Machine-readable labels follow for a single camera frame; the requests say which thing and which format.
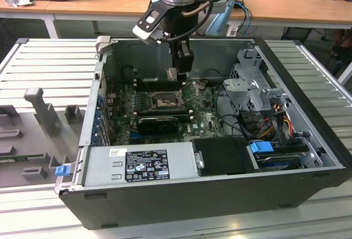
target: gray plastic part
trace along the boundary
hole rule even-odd
[[[111,49],[111,40],[110,36],[102,35],[98,36],[97,41],[95,43],[95,48],[98,54],[105,53]]]
[[[29,38],[18,38],[16,44],[26,44],[29,41]]]
[[[31,164],[48,164],[50,162],[50,156],[45,153],[41,156],[29,157],[27,160]]]
[[[52,172],[52,173],[55,173],[56,171],[56,167],[59,166],[59,162],[57,161],[56,157],[55,156],[52,156],[50,158],[50,162],[49,162],[49,170]]]
[[[12,145],[10,146],[0,146],[0,156],[14,155],[16,148]]]
[[[53,117],[53,119],[55,119],[55,121],[57,121],[58,117],[54,109],[54,106],[51,103],[46,103],[45,105],[46,105],[46,109],[48,109],[49,114]],[[42,122],[40,121],[36,113],[34,113],[34,117],[37,119],[39,124],[42,124]]]
[[[46,178],[48,173],[43,169],[43,167],[26,167],[23,169],[22,176],[26,180],[37,180],[38,178]]]
[[[1,105],[0,106],[0,114],[7,114],[10,117],[19,116],[15,107],[12,105]]]
[[[21,138],[23,136],[20,130],[3,130],[0,131],[0,139]]]
[[[32,103],[33,108],[37,112],[36,118],[43,124],[48,135],[55,136],[58,134],[59,129],[56,127],[55,121],[57,120],[57,115],[53,115],[50,109],[43,101],[43,89],[42,88],[28,88],[24,99]]]
[[[0,126],[13,125],[8,114],[0,114]]]
[[[67,105],[65,116],[69,124],[82,122],[82,114],[78,105]]]

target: cable on desk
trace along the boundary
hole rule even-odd
[[[237,0],[235,0],[235,3],[240,6],[242,8],[242,10],[244,11],[244,19],[242,21],[242,23],[240,24],[240,26],[238,27],[237,31],[239,33],[241,33],[239,30],[243,27],[244,25],[244,22],[247,20],[247,24],[246,24],[246,29],[244,30],[242,34],[242,36],[245,36],[247,31],[248,31],[248,28],[249,26],[251,25],[251,22],[252,22],[252,12],[250,9],[248,9],[246,6],[245,6],[245,3],[244,3],[244,0],[242,0],[242,4],[239,3]]]

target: slotted aluminum surface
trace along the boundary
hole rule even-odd
[[[85,110],[98,62],[95,55],[94,39],[30,39],[0,67],[0,101],[18,112],[33,112],[23,96],[27,88],[42,88],[44,102],[56,111],[67,105]]]
[[[318,109],[348,150],[352,151],[352,99],[302,45],[292,41],[267,41],[299,87]],[[269,70],[268,75],[280,88]]]

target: metal grid table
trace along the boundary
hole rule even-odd
[[[23,96],[27,88],[42,88],[44,101],[56,111],[67,105],[85,110],[93,79],[95,40],[30,39],[16,44],[0,65],[0,100],[17,112],[33,112]]]

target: warning label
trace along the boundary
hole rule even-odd
[[[166,150],[126,153],[125,180],[127,182],[168,179],[170,179],[170,171]]]

